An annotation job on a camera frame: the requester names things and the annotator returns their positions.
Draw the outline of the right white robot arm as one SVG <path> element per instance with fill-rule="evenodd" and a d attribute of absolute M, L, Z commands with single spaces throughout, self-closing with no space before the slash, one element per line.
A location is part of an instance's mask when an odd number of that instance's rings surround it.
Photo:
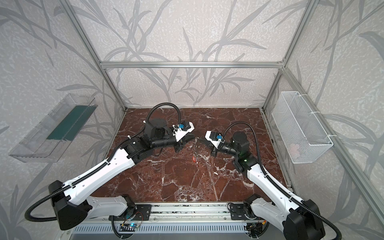
<path fill-rule="evenodd" d="M 218 132 L 206 132 L 203 143 L 212 149 L 211 154 L 234 157 L 233 165 L 257 185 L 271 200 L 266 202 L 254 195 L 244 201 L 251 218 L 260 217 L 283 232 L 287 240 L 320 240 L 326 233 L 317 205 L 303 201 L 277 181 L 261 164 L 261 158 L 250 152 L 250 142 L 244 132 L 235 132 L 230 140 Z"/>

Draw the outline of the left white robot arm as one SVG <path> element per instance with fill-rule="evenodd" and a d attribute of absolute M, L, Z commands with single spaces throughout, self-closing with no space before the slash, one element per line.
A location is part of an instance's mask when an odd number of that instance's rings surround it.
<path fill-rule="evenodd" d="M 121 172 L 152 156 L 155 149 L 173 147 L 175 152 L 180 152 L 187 142 L 194 139 L 194 128 L 193 123 L 187 121 L 171 128 L 167 127 L 164 119 L 147 121 L 143 135 L 124 142 L 111 159 L 64 182 L 63 185 L 69 189 L 52 198 L 60 229 L 72 229 L 88 219 L 134 214 L 136 205 L 129 196 L 99 198 L 93 197 L 92 193 Z"/>

